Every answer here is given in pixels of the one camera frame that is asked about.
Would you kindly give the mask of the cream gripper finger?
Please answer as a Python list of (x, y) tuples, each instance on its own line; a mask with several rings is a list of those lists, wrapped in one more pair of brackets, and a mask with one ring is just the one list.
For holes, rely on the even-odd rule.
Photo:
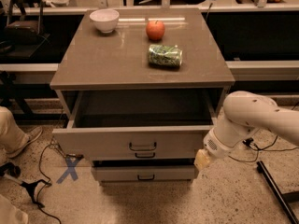
[(208, 151), (205, 149), (199, 149), (194, 159), (194, 166), (197, 168), (197, 170), (202, 171), (203, 169), (207, 168), (210, 163), (211, 157)]

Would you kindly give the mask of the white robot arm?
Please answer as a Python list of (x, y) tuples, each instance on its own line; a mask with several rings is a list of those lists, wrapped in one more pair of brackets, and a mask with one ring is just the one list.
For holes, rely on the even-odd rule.
[(279, 107), (273, 99), (262, 95), (247, 91), (230, 93), (223, 102), (223, 117), (207, 133), (204, 147), (196, 153), (195, 167), (201, 171), (214, 160), (226, 157), (259, 129), (298, 146), (299, 112)]

